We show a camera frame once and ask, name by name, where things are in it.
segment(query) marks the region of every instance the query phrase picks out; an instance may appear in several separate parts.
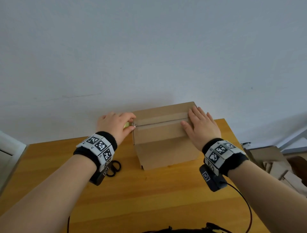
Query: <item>person's right arm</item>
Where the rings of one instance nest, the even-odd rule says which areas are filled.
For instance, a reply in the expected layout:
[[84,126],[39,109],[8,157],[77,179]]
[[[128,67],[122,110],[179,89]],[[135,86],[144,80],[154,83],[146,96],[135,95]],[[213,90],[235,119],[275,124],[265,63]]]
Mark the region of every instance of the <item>person's right arm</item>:
[[[189,116],[194,128],[185,121],[181,125],[198,150],[221,137],[212,116],[200,107]],[[248,160],[227,175],[271,232],[306,232],[307,199],[302,195]]]

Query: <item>wire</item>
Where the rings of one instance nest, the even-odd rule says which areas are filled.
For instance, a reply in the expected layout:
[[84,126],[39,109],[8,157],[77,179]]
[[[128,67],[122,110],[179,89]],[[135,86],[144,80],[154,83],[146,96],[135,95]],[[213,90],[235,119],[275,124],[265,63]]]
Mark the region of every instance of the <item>wire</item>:
[[[229,184],[229,183],[227,183],[227,182],[223,182],[223,181],[220,181],[220,183],[222,183],[222,184],[227,184],[227,185],[229,185],[230,187],[234,188],[234,189],[241,195],[241,197],[243,197],[242,193],[240,193],[240,191],[239,191],[238,189],[236,189],[234,186],[232,186],[231,184]],[[249,226],[248,226],[248,229],[247,229],[246,232],[245,232],[245,233],[248,233],[248,232],[250,231],[250,229],[251,229],[251,224],[253,223],[253,215],[252,215],[251,208],[250,208],[250,206],[249,206],[247,200],[246,200],[244,197],[243,197],[243,199],[244,199],[244,201],[246,202],[246,204],[247,204],[247,206],[248,206],[248,209],[250,210],[250,214],[251,214],[250,224],[249,224]]]
[[68,221],[67,221],[67,233],[69,233],[69,220],[70,220],[70,216],[68,217]]

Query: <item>scissors handle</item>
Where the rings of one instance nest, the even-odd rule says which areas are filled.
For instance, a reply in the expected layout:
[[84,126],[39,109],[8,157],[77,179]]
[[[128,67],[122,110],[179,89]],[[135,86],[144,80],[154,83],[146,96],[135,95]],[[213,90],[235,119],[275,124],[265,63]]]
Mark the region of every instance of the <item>scissors handle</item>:
[[[118,169],[113,165],[114,163],[116,163],[116,164],[119,165],[119,168],[118,168]],[[120,164],[120,162],[118,162],[117,160],[112,160],[112,161],[111,161],[110,170],[113,172],[113,174],[112,174],[112,175],[109,175],[109,174],[107,173],[107,176],[108,176],[108,177],[113,177],[113,176],[115,176],[115,174],[116,174],[117,172],[119,172],[119,171],[121,170],[121,168],[122,168],[122,165]]]

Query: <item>white door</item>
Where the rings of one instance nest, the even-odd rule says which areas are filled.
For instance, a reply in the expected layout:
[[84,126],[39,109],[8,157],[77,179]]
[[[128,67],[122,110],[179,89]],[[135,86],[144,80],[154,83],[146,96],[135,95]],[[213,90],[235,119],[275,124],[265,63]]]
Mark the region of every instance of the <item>white door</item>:
[[0,131],[0,193],[26,145]]

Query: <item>hand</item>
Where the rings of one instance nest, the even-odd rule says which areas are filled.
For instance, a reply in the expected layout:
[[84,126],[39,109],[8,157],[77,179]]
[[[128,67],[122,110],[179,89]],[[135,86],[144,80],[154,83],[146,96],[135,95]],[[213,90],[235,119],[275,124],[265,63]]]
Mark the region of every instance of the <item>hand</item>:
[[194,125],[194,129],[186,121],[181,125],[187,132],[193,145],[200,151],[212,139],[220,138],[221,131],[210,113],[205,114],[200,107],[193,106],[193,111],[189,109],[189,116]]
[[114,112],[109,112],[107,115],[99,117],[96,132],[108,132],[115,138],[119,146],[125,137],[135,129],[135,126],[129,126],[124,129],[126,122],[132,122],[135,118],[136,116],[133,113],[122,113],[117,115]]

